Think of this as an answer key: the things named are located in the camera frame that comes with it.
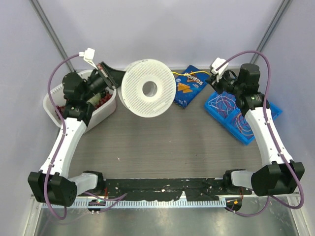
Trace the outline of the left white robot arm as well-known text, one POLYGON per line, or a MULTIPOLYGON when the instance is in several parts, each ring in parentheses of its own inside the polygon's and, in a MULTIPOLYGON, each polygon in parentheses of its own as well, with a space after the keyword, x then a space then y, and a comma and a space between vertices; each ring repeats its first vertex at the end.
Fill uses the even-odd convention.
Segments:
POLYGON ((65 100, 64 110, 55 109, 61 116, 60 132, 40 170, 28 176, 28 184, 38 202, 69 207, 78 195, 89 191, 100 196, 104 192, 106 184, 101 172, 84 171, 72 178, 68 173, 83 134, 116 109, 116 89, 124 74, 124 71, 101 62, 93 70, 64 76, 60 86, 65 100))

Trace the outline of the translucent white spool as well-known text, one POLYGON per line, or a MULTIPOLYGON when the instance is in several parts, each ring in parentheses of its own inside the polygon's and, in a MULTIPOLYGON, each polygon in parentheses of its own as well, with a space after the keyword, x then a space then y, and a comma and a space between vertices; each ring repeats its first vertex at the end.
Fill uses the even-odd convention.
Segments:
POLYGON ((118 95, 122 104, 143 118, 163 114, 174 101, 176 82, 170 68, 156 59, 143 59, 125 68, 118 95))

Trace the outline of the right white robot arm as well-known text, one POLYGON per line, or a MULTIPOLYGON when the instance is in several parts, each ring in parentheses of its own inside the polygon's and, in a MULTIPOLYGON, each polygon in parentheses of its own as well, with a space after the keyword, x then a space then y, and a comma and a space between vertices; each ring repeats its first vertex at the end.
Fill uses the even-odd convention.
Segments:
POLYGON ((259 92, 260 70, 255 64, 245 63, 236 78, 229 75, 224 59, 217 58, 210 65, 207 83, 218 93, 227 92, 236 99, 236 106, 250 126, 257 142, 262 168, 256 172, 228 170, 222 188, 234 194, 240 187, 254 191, 258 196, 291 194, 297 188, 294 176, 301 179, 305 168, 295 162, 284 147, 276 131, 270 104, 259 92))

